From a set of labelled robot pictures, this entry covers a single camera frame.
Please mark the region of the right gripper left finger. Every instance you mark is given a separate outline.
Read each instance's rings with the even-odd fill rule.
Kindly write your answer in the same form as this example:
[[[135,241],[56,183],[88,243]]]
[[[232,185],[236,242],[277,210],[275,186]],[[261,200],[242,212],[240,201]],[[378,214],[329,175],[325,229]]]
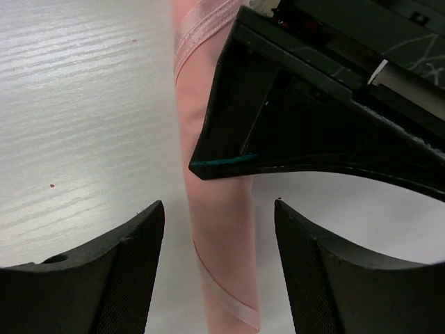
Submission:
[[[144,333],[165,224],[158,200],[76,248],[1,269],[1,332]]]

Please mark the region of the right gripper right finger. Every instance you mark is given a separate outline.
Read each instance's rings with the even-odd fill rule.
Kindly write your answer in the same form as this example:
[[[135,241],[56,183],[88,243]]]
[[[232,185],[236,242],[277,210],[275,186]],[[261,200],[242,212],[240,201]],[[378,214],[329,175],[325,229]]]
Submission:
[[[281,200],[274,219],[297,333],[444,332],[444,263],[371,251]]]

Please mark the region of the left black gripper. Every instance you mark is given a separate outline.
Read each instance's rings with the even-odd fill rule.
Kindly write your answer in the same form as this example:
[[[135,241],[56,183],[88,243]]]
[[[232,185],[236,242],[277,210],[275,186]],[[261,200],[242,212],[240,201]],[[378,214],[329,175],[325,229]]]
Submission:
[[[247,153],[444,151],[444,16],[418,1],[282,1],[243,11],[269,61]]]

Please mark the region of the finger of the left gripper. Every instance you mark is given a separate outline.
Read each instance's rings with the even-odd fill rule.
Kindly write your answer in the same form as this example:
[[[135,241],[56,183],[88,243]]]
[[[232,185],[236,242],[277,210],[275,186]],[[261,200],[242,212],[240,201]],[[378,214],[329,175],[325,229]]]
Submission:
[[[190,170],[321,171],[444,199],[444,4],[239,10]]]

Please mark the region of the pink satin napkin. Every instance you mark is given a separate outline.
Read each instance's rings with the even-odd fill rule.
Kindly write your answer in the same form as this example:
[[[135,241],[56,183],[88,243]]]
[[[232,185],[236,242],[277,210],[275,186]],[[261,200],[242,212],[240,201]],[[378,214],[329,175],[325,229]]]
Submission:
[[[183,175],[210,333],[261,328],[252,180],[203,181],[188,169],[211,82],[240,1],[173,1],[174,74]]]

